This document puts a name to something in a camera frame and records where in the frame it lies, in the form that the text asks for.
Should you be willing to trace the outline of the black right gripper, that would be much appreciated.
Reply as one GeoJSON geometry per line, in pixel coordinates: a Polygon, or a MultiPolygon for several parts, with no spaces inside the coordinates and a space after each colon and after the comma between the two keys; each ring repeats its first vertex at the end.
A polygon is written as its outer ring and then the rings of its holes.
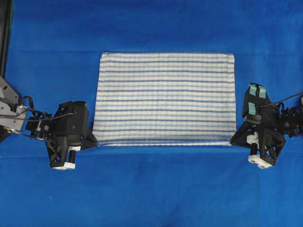
{"type": "Polygon", "coordinates": [[[230,144],[250,148],[248,161],[261,169],[277,163],[285,143],[285,135],[299,137],[303,134],[303,106],[280,108],[273,105],[273,117],[261,114],[261,123],[244,122],[230,139],[230,144]]]}

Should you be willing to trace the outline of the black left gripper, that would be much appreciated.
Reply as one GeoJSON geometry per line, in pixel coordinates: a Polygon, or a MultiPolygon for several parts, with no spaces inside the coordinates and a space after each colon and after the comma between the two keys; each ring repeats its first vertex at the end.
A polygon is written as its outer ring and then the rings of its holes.
{"type": "Polygon", "coordinates": [[[69,101],[60,104],[54,116],[37,112],[27,121],[26,130],[31,137],[45,142],[51,168],[72,170],[77,151],[98,146],[88,120],[86,102],[69,101]]]}

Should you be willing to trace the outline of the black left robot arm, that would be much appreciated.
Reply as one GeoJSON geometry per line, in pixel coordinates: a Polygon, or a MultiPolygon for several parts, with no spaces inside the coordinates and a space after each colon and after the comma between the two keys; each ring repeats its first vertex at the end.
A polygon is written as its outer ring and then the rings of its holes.
{"type": "Polygon", "coordinates": [[[0,140],[11,134],[45,142],[50,167],[57,170],[75,168],[76,152],[98,146],[89,128],[86,102],[69,101],[59,104],[55,115],[34,108],[33,98],[19,98],[15,90],[0,79],[0,140]]]}

